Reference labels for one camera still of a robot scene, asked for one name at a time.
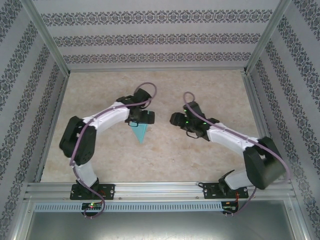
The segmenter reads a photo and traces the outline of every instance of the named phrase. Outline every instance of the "cable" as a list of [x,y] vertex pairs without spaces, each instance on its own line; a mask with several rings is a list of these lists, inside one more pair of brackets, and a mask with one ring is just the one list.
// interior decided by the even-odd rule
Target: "cable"
[[235,207],[238,207],[239,206],[239,193],[237,191],[235,192],[235,197],[236,197],[236,199],[235,199],[236,206]]
[[75,147],[74,147],[74,150],[73,150],[73,153],[72,153],[72,156],[71,156],[71,159],[70,159],[70,162],[69,162],[69,165],[72,166],[72,170],[73,170],[73,173],[75,175],[75,177],[77,178],[78,182],[84,186],[86,189],[88,189],[90,192],[92,192],[93,194],[97,195],[101,201],[102,201],[102,208],[101,208],[101,211],[99,211],[96,215],[94,216],[87,216],[86,215],[86,211],[88,210],[88,208],[86,208],[83,212],[83,215],[85,218],[90,218],[90,219],[93,219],[93,218],[96,218],[98,217],[100,214],[103,213],[103,211],[105,210],[105,206],[106,206],[106,201],[105,199],[103,198],[103,196],[101,196],[99,193],[97,193],[96,191],[94,191],[93,189],[91,189],[89,186],[87,186],[79,177],[77,171],[76,171],[76,162],[75,162],[75,157],[76,157],[76,153],[77,153],[77,150],[79,148],[79,144],[80,144],[80,141],[84,135],[84,132],[86,131],[87,127],[89,126],[90,123],[92,123],[96,118],[100,117],[101,115],[107,113],[107,112],[110,112],[112,110],[115,110],[115,109],[120,109],[120,108],[125,108],[125,107],[135,107],[135,106],[140,106],[140,105],[143,105],[143,104],[148,104],[150,103],[154,98],[155,96],[157,95],[157,86],[155,84],[153,84],[152,82],[144,82],[142,84],[140,84],[136,89],[135,89],[135,93],[138,91],[138,89],[144,85],[152,85],[154,87],[154,94],[151,98],[149,98],[148,100],[146,101],[142,101],[142,102],[139,102],[139,103],[131,103],[131,104],[124,104],[124,105],[119,105],[119,106],[115,106],[115,107],[112,107],[112,108],[107,108],[105,110],[103,110],[102,112],[98,113],[97,115],[95,115],[92,119],[90,119],[82,128],[81,130],[81,133],[76,141],[76,144],[75,144]]
[[[216,125],[216,124],[208,121],[208,120],[205,119],[204,117],[200,116],[199,114],[197,114],[197,113],[189,106],[189,104],[188,104],[188,102],[187,102],[187,100],[186,100],[186,95],[187,95],[187,94],[190,94],[190,95],[192,96],[192,101],[191,101],[191,102],[195,101],[196,97],[195,97],[195,95],[194,95],[192,92],[190,92],[190,91],[186,91],[186,92],[183,94],[184,104],[185,104],[186,107],[189,109],[189,111],[192,112],[193,115],[195,115],[197,118],[201,119],[202,121],[204,121],[205,123],[207,123],[207,124],[209,124],[209,125],[211,125],[211,126],[216,127],[217,129],[226,131],[226,132],[228,132],[228,133],[230,133],[230,134],[232,134],[232,135],[234,135],[234,136],[236,136],[236,137],[238,137],[238,138],[240,138],[240,139],[246,140],[246,141],[248,141],[249,143],[256,145],[257,147],[259,147],[259,148],[265,150],[266,152],[270,153],[271,155],[273,155],[276,159],[278,159],[278,160],[280,161],[280,163],[283,165],[283,167],[284,167],[284,169],[285,169],[286,178],[285,178],[285,180],[283,180],[283,181],[281,181],[281,182],[273,183],[274,185],[284,184],[284,183],[286,183],[287,181],[290,180],[290,170],[289,170],[289,167],[288,167],[288,165],[285,163],[285,161],[284,161],[279,155],[277,155],[275,152],[273,152],[273,151],[270,150],[269,148],[261,145],[261,144],[258,143],[258,142],[252,141],[251,139],[248,139],[248,138],[246,138],[246,137],[238,134],[238,133],[235,132],[235,131],[232,131],[232,130],[230,130],[230,129],[225,129],[224,127],[221,127],[221,126],[219,126],[219,125]],[[238,213],[241,212],[244,208],[247,207],[247,205],[248,205],[248,203],[250,202],[250,200],[254,197],[256,191],[257,191],[257,188],[255,187],[254,190],[253,190],[253,192],[252,192],[252,194],[251,194],[251,196],[250,196],[249,199],[247,200],[247,202],[246,202],[236,213],[234,213],[234,215],[238,214]]]
[[195,136],[191,136],[191,135],[189,135],[188,133],[191,133],[190,131],[185,131],[185,133],[186,133],[186,135],[189,137],[189,138],[192,138],[192,139],[198,139],[199,137],[197,136],[197,137],[195,137]]

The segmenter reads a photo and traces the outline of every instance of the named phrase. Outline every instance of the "wall panel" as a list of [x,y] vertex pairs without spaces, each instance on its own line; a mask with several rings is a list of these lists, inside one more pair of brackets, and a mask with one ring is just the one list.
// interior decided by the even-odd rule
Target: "wall panel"
[[279,0],[35,0],[71,70],[244,67]]
[[312,239],[320,239],[319,16],[318,0],[292,1],[250,73]]
[[33,182],[65,76],[19,1],[0,1],[0,239]]

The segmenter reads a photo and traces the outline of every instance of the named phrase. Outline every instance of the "marble floor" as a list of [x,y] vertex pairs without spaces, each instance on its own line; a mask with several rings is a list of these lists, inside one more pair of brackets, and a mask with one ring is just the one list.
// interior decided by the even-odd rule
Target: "marble floor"
[[[216,181],[244,166],[243,157],[226,147],[186,136],[170,124],[172,113],[183,111],[183,93],[195,94],[207,118],[249,136],[258,136],[241,74],[221,71],[133,71],[71,73],[54,131],[42,182],[74,182],[59,142],[69,119],[91,116],[117,98],[133,94],[143,82],[157,85],[148,110],[155,112],[140,144],[126,123],[107,129],[96,140],[92,165],[100,182]],[[151,86],[143,87],[153,93]]]

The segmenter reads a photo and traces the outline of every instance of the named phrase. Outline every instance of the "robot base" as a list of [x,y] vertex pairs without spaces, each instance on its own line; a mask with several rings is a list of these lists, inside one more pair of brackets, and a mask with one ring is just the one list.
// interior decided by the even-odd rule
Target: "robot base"
[[[104,200],[113,200],[115,196],[115,186],[114,184],[98,183],[96,187],[91,188],[100,194]],[[72,185],[70,200],[100,200],[100,198],[77,183]]]
[[229,189],[224,194],[220,188],[218,182],[199,182],[198,186],[203,189],[204,199],[234,199],[238,195],[238,199],[247,199],[249,197],[246,187],[240,187],[236,190]]

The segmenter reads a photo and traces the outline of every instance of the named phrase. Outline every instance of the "patterned wallpaper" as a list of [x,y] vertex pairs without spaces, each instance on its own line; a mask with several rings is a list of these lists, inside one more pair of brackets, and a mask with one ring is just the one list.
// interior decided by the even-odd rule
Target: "patterned wallpaper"
[[0,1],[0,239],[38,171],[65,80],[18,0]]
[[269,133],[291,166],[311,239],[320,239],[320,5],[294,0],[251,78]]
[[244,67],[279,0],[35,0],[68,67]]

